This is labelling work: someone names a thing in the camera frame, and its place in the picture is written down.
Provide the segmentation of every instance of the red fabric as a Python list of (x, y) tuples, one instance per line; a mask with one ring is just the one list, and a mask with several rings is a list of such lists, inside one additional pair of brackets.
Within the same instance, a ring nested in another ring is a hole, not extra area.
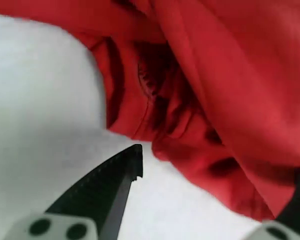
[(94, 54), (107, 127), (257, 220), (300, 168), (300, 0), (0, 0)]

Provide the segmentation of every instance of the white surface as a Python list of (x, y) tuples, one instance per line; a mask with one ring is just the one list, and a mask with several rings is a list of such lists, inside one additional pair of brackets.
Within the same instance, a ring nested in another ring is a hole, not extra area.
[[(65, 31), (0, 16), (0, 239), (132, 142), (102, 128), (102, 77)], [(258, 223), (225, 209), (144, 144), (119, 240), (239, 240)]]

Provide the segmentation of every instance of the black dot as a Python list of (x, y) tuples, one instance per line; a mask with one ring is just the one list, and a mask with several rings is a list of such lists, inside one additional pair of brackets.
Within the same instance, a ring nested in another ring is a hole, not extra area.
[(66, 237), (70, 240), (82, 239), (87, 233), (86, 225), (82, 223), (77, 223), (72, 225), (66, 231)]
[(288, 240), (288, 236), (283, 231), (281, 231), (280, 229), (278, 229), (276, 227), (273, 227), (273, 226), (267, 227), (266, 231), (277, 239)]
[(33, 236), (39, 236), (46, 233), (50, 228), (50, 225), (51, 225), (51, 221), (49, 219), (42, 218), (32, 223), (29, 232)]

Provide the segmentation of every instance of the white background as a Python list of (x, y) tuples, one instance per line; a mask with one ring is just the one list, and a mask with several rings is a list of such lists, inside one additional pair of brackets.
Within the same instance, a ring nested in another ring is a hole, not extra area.
[[(105, 131), (102, 76), (58, 27), (0, 16), (0, 239), (133, 144)], [(119, 240), (240, 240), (258, 223), (224, 208), (144, 147)]]

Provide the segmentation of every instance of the red cloth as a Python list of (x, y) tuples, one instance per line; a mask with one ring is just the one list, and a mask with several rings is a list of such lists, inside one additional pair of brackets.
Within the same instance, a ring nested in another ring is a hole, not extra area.
[(94, 54), (107, 127), (257, 220), (300, 167), (300, 0), (0, 0)]

